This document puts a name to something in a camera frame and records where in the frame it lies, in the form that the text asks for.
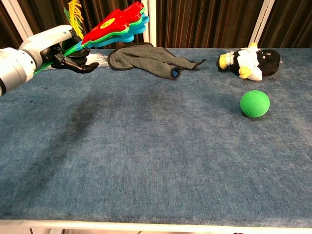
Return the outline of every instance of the robotic hand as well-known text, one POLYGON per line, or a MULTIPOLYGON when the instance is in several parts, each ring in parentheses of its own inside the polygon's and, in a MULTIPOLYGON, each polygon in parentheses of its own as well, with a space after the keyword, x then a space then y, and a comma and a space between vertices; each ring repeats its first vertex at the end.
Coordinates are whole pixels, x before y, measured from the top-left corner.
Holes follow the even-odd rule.
POLYGON ((35 71, 45 63, 53 68, 69 69, 76 73, 89 73, 98 67, 94 62, 86 65, 90 49, 83 48, 69 56, 64 51, 81 39, 70 25, 61 25, 29 37, 18 50, 0 49, 0 96, 31 80, 35 71))

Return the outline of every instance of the yellow feather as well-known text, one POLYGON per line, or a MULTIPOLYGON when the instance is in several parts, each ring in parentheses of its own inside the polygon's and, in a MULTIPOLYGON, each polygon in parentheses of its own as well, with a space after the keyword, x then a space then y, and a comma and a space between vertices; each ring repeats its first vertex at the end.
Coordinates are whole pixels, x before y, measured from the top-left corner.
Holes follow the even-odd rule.
POLYGON ((70 25, 76 31, 77 36, 83 39, 82 34, 82 26, 79 23, 82 23, 83 17, 81 15, 81 4, 79 0, 72 0, 68 3, 69 5, 69 17, 70 17, 70 25))

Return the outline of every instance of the stuffed toy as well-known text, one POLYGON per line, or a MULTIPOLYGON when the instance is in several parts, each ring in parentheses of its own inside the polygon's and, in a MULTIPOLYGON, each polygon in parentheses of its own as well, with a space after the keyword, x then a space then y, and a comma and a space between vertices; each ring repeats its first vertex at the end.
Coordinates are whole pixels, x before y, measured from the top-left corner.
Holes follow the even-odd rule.
POLYGON ((279 67, 280 55, 277 51, 260 50, 255 42, 249 47, 222 54, 216 63, 219 71, 228 66, 242 79, 262 80, 273 75, 279 67))

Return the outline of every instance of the colorful toy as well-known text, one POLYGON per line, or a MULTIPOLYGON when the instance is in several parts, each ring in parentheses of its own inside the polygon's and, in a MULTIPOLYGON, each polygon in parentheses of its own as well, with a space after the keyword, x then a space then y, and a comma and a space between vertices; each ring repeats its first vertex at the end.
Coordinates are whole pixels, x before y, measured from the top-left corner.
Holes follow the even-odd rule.
POLYGON ((248 117, 263 116, 270 107, 269 97, 259 90, 251 90, 243 95, 239 103, 240 109, 248 117))
POLYGON ((251 43, 248 48, 222 54, 216 65, 219 71, 229 66, 231 71, 242 79, 262 80, 262 77, 268 77, 277 72, 279 62, 280 55, 277 51, 260 50, 256 43, 251 43))
MULTIPOLYGON (((69 3, 69 11, 64 9, 68 21, 75 29, 77 35, 82 41, 67 49, 65 56, 71 55, 83 48, 103 47, 114 42, 131 42, 135 34, 143 33, 146 30, 145 24, 149 22, 149 17, 144 14, 144 5, 135 2, 121 11, 116 9, 111 12, 101 23, 99 23, 91 32, 83 36, 81 12, 79 0, 72 0, 69 3)), ((42 65, 39 73, 52 63, 42 65)))

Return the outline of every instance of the gray towel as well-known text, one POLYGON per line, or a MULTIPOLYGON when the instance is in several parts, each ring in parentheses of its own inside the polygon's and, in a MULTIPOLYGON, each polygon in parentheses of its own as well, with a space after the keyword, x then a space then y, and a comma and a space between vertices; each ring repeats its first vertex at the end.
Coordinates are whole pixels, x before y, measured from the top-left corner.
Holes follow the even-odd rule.
POLYGON ((150 43, 131 44, 112 51, 108 56, 108 64, 115 70, 140 68, 168 79, 177 79, 182 69, 194 70, 204 61, 188 61, 150 43))

